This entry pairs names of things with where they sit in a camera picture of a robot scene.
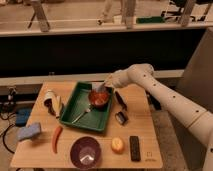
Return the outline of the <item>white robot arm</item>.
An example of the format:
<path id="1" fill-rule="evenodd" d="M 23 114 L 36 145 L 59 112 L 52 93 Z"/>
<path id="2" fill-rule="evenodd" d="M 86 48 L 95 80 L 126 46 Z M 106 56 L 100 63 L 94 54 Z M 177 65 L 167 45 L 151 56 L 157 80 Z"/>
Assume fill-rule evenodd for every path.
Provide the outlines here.
<path id="1" fill-rule="evenodd" d="M 153 73 L 151 64 L 133 64 L 111 73 L 104 83 L 113 88 L 136 84 L 148 91 L 207 148 L 202 171 L 213 171 L 213 113 L 160 83 Z"/>

